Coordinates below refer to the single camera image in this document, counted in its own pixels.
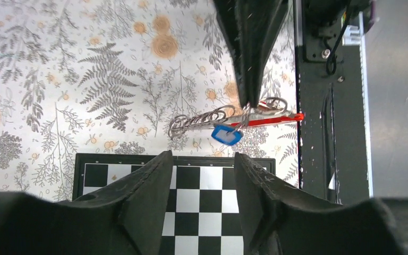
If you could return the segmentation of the blue key tag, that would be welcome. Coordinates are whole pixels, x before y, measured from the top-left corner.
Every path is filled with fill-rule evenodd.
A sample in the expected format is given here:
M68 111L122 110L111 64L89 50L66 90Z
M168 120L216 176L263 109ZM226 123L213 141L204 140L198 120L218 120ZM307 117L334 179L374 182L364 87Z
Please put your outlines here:
M211 137L224 145L233 146L243 138L243 133L233 126L216 125Z

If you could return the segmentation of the keyring with red fob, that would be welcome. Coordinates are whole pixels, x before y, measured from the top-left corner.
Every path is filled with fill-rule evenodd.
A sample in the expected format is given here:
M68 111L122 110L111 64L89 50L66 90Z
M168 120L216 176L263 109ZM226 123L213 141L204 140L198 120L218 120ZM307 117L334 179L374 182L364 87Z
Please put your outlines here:
M296 113L287 107L285 99L267 97L261 99L255 108L247 106L241 109L224 105L193 117L182 114L171 119L168 136L178 137L187 131L210 129L217 125L246 129L304 120L304 114Z

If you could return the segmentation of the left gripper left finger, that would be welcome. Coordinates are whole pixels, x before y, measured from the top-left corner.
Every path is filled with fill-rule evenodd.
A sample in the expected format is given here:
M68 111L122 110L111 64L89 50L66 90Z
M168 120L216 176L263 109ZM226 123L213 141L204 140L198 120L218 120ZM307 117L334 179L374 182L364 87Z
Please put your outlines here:
M164 151L74 201L0 192L0 254L158 254L172 170Z

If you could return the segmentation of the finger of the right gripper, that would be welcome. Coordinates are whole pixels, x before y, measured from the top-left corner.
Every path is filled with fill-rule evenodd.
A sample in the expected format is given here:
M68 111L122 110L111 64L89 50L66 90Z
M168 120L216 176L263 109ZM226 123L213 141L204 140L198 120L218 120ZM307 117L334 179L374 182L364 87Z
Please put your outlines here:
M244 80L242 75L242 51L239 36L240 31L235 11L236 1L215 0L213 3L217 13L217 22L220 30L222 31L226 46L232 59L239 103L241 106L246 106L249 101L247 95L245 94Z
M288 11L288 1L239 1L241 104L258 103L264 69Z

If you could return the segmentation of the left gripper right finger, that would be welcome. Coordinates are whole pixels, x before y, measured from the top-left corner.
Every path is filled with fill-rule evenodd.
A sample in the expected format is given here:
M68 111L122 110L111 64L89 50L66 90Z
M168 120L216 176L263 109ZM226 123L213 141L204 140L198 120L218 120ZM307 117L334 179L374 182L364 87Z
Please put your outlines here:
M378 200L343 206L297 189L245 154L234 158L246 254L403 254Z

